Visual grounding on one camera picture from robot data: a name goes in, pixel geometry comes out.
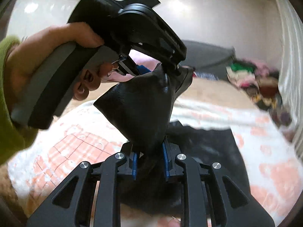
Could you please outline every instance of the white curtain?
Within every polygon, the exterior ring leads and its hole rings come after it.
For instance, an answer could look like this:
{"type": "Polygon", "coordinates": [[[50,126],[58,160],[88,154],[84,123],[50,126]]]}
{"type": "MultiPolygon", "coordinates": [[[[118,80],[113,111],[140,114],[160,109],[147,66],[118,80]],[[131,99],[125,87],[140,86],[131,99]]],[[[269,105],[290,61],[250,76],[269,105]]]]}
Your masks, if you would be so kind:
{"type": "Polygon", "coordinates": [[[282,21],[282,65],[279,91],[291,110],[297,132],[293,144],[303,157],[303,23],[289,0],[276,0],[282,21]]]}

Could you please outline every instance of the yellow-green sweater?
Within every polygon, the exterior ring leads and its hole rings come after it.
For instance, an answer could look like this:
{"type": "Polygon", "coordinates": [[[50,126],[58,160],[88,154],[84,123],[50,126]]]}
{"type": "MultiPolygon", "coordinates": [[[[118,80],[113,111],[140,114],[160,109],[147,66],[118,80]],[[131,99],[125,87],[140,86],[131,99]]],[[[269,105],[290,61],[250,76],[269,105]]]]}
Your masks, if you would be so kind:
{"type": "Polygon", "coordinates": [[[37,129],[16,127],[9,115],[4,91],[3,72],[5,58],[12,45],[19,44],[15,36],[6,37],[0,42],[0,164],[6,162],[16,152],[28,148],[37,136],[37,129]]]}

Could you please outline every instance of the green sleeve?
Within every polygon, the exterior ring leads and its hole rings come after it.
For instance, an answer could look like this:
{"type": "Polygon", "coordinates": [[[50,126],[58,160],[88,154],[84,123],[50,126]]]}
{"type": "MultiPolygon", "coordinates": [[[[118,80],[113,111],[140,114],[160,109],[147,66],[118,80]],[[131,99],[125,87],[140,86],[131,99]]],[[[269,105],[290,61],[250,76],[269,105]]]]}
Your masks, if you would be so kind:
{"type": "Polygon", "coordinates": [[[5,58],[12,45],[19,44],[15,36],[6,37],[0,42],[0,164],[6,162],[16,152],[28,148],[37,136],[37,129],[18,127],[12,123],[4,97],[3,72],[5,58]]]}

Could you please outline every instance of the black fabric on bed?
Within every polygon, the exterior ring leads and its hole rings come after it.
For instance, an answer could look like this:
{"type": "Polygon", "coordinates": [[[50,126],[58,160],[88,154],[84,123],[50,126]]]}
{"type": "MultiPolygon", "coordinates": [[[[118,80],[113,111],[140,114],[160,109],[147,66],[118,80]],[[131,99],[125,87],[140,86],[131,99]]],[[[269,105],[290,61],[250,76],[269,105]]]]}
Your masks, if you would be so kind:
{"type": "MultiPolygon", "coordinates": [[[[246,168],[230,129],[206,131],[177,121],[169,124],[166,136],[169,142],[179,145],[182,153],[200,163],[221,163],[242,183],[245,193],[250,192],[246,168]]],[[[136,181],[119,186],[121,201],[149,214],[181,216],[181,187],[165,182],[159,157],[148,157],[143,164],[138,162],[136,181]]]]}
{"type": "Polygon", "coordinates": [[[221,80],[228,81],[226,66],[232,63],[234,48],[226,49],[219,46],[183,40],[187,47],[186,59],[180,64],[191,66],[198,72],[208,72],[221,80]]]}

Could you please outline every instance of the white blanket with pink pattern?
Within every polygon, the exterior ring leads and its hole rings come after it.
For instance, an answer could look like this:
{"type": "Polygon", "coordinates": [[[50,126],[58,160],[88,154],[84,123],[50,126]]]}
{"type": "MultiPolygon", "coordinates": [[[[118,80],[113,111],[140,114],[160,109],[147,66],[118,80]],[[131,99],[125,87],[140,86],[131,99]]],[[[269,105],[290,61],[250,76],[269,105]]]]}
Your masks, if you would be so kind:
{"type": "MultiPolygon", "coordinates": [[[[120,151],[125,137],[86,102],[40,132],[34,145],[9,162],[9,176],[27,215],[81,161],[104,161],[120,151]]],[[[242,154],[251,193],[272,216],[276,226],[286,217],[303,190],[303,167],[294,148],[259,110],[237,110],[177,99],[171,121],[203,129],[231,128],[242,154]]],[[[165,226],[169,217],[131,214],[122,207],[122,227],[165,226]]]]}

